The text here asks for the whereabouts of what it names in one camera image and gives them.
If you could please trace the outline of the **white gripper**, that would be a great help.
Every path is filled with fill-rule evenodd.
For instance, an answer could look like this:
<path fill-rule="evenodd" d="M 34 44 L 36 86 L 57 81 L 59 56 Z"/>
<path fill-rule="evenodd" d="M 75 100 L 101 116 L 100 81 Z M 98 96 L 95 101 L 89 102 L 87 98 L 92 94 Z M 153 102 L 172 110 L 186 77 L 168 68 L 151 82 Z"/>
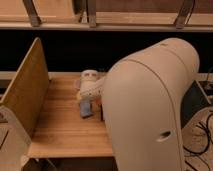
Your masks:
<path fill-rule="evenodd" d="M 81 73 L 80 88 L 76 95 L 78 101 L 96 100 L 101 97 L 105 77 L 96 70 L 84 70 Z"/>

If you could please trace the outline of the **large white robot arm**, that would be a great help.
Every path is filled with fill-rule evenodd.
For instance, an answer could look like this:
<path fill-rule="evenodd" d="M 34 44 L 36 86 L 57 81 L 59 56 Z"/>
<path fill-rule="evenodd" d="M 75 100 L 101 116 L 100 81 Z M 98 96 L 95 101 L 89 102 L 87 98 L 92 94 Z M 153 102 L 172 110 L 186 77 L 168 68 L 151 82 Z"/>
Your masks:
<path fill-rule="evenodd" d="M 103 77 L 81 73 L 81 115 L 101 100 L 119 171 L 185 171 L 181 103 L 198 69 L 195 48 L 168 38 L 122 58 Z"/>

